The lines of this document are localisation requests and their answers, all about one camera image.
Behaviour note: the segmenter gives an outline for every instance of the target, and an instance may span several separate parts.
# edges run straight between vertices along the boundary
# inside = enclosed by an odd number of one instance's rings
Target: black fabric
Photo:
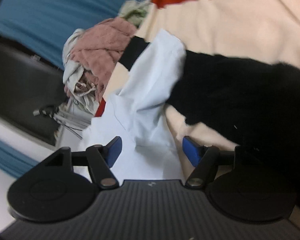
[[[132,65],[135,63],[140,54],[146,49],[148,44],[149,43],[143,38],[134,36],[124,50],[119,62],[130,71]]]
[[[300,192],[300,70],[247,58],[186,52],[184,74],[167,101],[290,179]]]

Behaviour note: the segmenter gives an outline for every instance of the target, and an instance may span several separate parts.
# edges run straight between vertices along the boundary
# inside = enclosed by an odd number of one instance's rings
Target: blue curtain
[[[0,35],[61,69],[62,49],[77,28],[116,17],[125,0],[0,0]]]
[[[9,175],[19,178],[37,164],[37,161],[0,141],[0,169]]]

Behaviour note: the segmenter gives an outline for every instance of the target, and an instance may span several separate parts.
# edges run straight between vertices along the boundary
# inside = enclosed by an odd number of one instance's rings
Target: pink fuzzy fabric
[[[126,20],[110,18],[86,30],[72,49],[70,59],[95,76],[97,101],[101,101],[114,66],[135,32],[136,27]]]

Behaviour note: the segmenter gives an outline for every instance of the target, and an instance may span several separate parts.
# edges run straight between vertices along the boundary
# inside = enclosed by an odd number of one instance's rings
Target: gray cloth
[[[96,101],[95,96],[93,96],[93,93],[90,92],[95,91],[97,88],[92,87],[84,93],[76,92],[76,86],[78,86],[78,84],[81,84],[80,79],[83,75],[84,68],[79,62],[73,61],[69,57],[71,50],[83,33],[83,29],[76,29],[74,33],[67,39],[63,47],[62,61],[65,69],[63,73],[63,83],[68,87],[68,90],[71,92],[74,98],[80,104],[82,104],[88,112],[95,114],[99,107],[99,102]]]

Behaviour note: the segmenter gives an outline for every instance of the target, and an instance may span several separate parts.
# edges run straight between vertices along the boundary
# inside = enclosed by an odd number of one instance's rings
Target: pile of clothes
[[[107,122],[110,122],[112,118],[118,120],[124,126],[125,131],[130,132],[128,137],[131,142],[140,141],[149,147],[148,141],[151,140],[154,144],[153,152],[148,148],[147,154],[156,159],[158,150],[154,140],[160,142],[163,133],[170,134],[167,125],[159,126],[158,122],[164,118],[163,104],[167,103],[185,116],[187,125],[205,123],[228,140],[248,149],[264,164],[284,174],[295,185],[300,205],[300,69],[282,62],[271,65],[250,58],[195,53],[185,50],[184,47],[183,51],[179,50],[178,55],[171,57],[175,53],[167,51],[166,48],[169,47],[167,40],[172,37],[162,30],[153,43],[145,42],[139,37],[131,39],[119,60],[119,63],[129,71],[129,79],[121,92],[116,94],[115,100],[120,99],[119,102],[113,103],[112,94],[107,98],[105,113],[108,104],[115,105],[111,107],[114,111],[113,116],[106,114]],[[159,46],[158,40],[166,43],[166,47]],[[175,64],[173,70],[174,75],[177,75],[175,78],[172,78],[172,74],[170,74],[171,77],[164,74],[166,67],[172,62]],[[141,70],[142,68],[152,69],[153,66],[159,65],[161,68],[157,68],[157,73]],[[132,75],[136,72],[139,73],[139,77]],[[173,81],[169,83],[170,87],[165,88],[166,90],[158,81],[164,78],[166,82]],[[142,83],[143,86],[132,86],[133,82]],[[126,87],[129,87],[128,94],[122,93]],[[130,108],[122,112],[123,105]],[[91,127],[85,132],[86,143],[83,148],[106,143],[117,133],[118,130],[113,134],[107,131],[109,138],[100,142],[99,134],[105,127],[105,124],[100,123],[101,120],[94,119]],[[100,133],[96,133],[98,136],[93,136],[97,127]],[[143,132],[150,128],[153,133]],[[162,156],[161,160],[156,161],[157,167],[164,166],[163,160],[166,156],[177,154],[171,146],[167,148],[162,142],[159,144]],[[158,174],[154,172],[149,176],[142,171],[133,170],[127,163],[133,163],[133,165],[138,163],[140,167],[144,165],[142,169],[147,169],[148,163],[135,159],[139,158],[140,154],[141,156],[146,154],[133,152],[131,148],[128,152],[122,155],[126,157],[122,159],[122,163],[121,159],[118,159],[117,166],[114,166],[115,175],[119,178],[124,179],[127,176],[130,179],[138,179],[140,176],[143,179],[172,178],[160,172]],[[175,164],[175,171],[179,171],[179,165]]]
[[[82,109],[96,113],[116,63],[147,15],[149,1],[128,0],[118,17],[88,30],[77,29],[66,41],[62,53],[65,93]]]

